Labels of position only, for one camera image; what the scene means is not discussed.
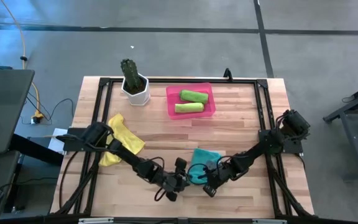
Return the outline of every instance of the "black floor stripe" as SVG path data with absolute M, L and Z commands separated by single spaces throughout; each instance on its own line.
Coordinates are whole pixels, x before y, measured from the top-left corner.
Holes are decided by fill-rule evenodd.
M 258 0 L 254 0 L 254 6 L 256 19 L 258 22 L 260 44 L 262 45 L 262 53 L 264 56 L 267 78 L 274 78 L 272 62 L 270 61 L 269 48 L 267 47 L 264 21 L 262 19 L 262 12 L 260 11 L 260 5 Z
M 281 30 L 265 29 L 266 34 L 283 35 L 358 35 L 358 30 Z
M 258 34 L 259 29 L 231 28 L 169 28 L 169 27 L 82 27 L 22 24 L 28 31 L 68 31 L 68 32 L 182 32 L 182 33 L 222 33 L 222 34 Z M 0 24 L 0 30 L 15 30 L 14 24 Z M 265 34 L 282 35 L 358 35 L 358 30 L 292 30 L 264 29 Z
M 68 31 L 68 32 L 179 32 L 179 33 L 221 33 L 221 34 L 257 34 L 258 29 L 225 28 L 152 28 L 152 27 L 78 27 L 21 25 L 22 30 L 29 31 Z M 0 25 L 0 30 L 17 29 L 14 24 Z

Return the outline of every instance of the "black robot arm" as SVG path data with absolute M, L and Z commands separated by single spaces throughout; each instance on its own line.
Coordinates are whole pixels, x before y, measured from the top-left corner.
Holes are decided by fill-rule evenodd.
M 310 125 L 303 117 L 294 110 L 287 110 L 276 120 L 277 127 L 270 130 L 258 144 L 248 151 L 237 153 L 230 156 L 228 160 L 213 166 L 204 168 L 205 175 L 198 178 L 207 177 L 207 183 L 203 190 L 214 197 L 216 190 L 222 184 L 230 180 L 237 180 L 246 174 L 255 159 L 262 154 L 277 154 L 283 149 L 285 141 L 300 141 L 308 135 Z
M 177 158 L 175 172 L 167 172 L 164 171 L 160 164 L 153 160 L 136 156 L 117 139 L 113 139 L 110 144 L 105 145 L 105 147 L 97 147 L 100 146 L 99 142 L 106 139 L 106 136 L 112 134 L 113 131 L 109 126 L 96 122 L 88 126 L 80 138 L 71 134 L 65 134 L 63 136 L 57 136 L 57 139 L 66 142 L 79 141 L 81 143 L 81 147 L 78 149 L 79 151 L 111 152 L 117 155 L 131 165 L 132 170 L 135 171 L 139 177 L 150 184 L 157 184 L 161 187 L 161 190 L 163 190 L 162 195 L 165 194 L 165 196 L 173 202 L 177 199 L 176 192 L 181 192 L 188 186 L 185 172 L 186 161 L 181 158 Z

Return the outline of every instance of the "floor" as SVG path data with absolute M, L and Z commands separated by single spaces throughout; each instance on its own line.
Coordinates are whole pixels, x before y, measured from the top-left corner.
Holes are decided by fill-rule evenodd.
M 261 20 L 255 4 L 260 3 Z M 358 90 L 358 35 L 260 34 L 265 29 L 358 30 L 357 0 L 6 0 L 22 24 L 88 27 L 225 28 L 231 33 L 25 31 L 28 69 L 42 104 L 78 98 L 85 75 L 120 75 L 119 62 L 133 58 L 143 75 L 284 78 L 291 107 L 311 125 L 304 142 L 306 174 L 315 213 L 358 221 L 358 182 L 342 176 L 358 170 L 342 124 L 322 117 Z M 12 19 L 0 2 L 0 24 Z M 251 30 L 251 33 L 237 32 Z M 266 42 L 260 40 L 265 36 Z M 17 30 L 0 30 L 0 65 L 21 68 Z M 52 125 L 19 124 L 16 133 L 44 136 L 71 124 L 69 102 Z M 34 112 L 24 106 L 25 123 Z M 39 209 L 39 215 L 47 210 Z

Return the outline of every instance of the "wooden table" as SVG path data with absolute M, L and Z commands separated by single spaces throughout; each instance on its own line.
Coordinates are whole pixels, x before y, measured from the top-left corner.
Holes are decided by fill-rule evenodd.
M 91 122 L 100 77 L 84 77 L 73 127 L 85 128 Z M 151 83 L 151 99 L 145 107 L 133 107 L 115 83 L 108 118 L 124 115 L 124 124 L 145 141 L 138 154 L 165 159 L 165 169 L 173 170 L 177 157 L 190 164 L 196 147 L 231 155 L 258 143 L 260 129 L 254 87 L 249 84 L 212 84 L 216 112 L 210 118 L 171 120 L 167 114 L 166 83 Z M 268 79 L 274 117 L 290 108 L 283 79 Z M 99 117 L 103 112 L 101 103 Z M 78 185 L 84 153 L 79 152 L 70 164 L 63 186 L 63 203 Z M 294 155 L 283 154 L 287 184 L 304 208 L 313 213 L 308 184 L 302 162 Z M 59 181 L 70 155 L 65 156 Z M 273 218 L 272 199 L 264 157 L 255 160 L 248 173 L 239 180 L 229 181 L 218 188 L 214 198 L 201 186 L 190 186 L 178 194 L 176 202 L 167 198 L 154 201 L 158 186 L 136 176 L 125 162 L 100 167 L 92 216 L 104 217 L 198 217 L 198 218 Z M 58 210 L 59 185 L 51 212 Z M 280 208 L 284 212 L 282 193 L 278 190 Z M 85 190 L 82 209 L 85 207 Z

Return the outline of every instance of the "red plastic tray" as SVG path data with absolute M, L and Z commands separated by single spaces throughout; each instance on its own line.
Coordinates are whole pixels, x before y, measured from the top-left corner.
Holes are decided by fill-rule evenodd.
M 203 112 L 197 113 L 175 113 L 175 103 L 191 103 L 189 101 L 182 101 L 180 99 L 180 91 L 191 90 L 198 91 L 200 93 L 208 94 L 208 102 L 204 105 Z M 168 115 L 171 119 L 188 119 L 188 118 L 202 118 L 206 116 L 212 116 L 215 113 L 215 101 L 212 94 L 212 86 L 210 83 L 195 83 L 188 85 L 173 85 L 168 86 L 167 89 L 167 108 Z

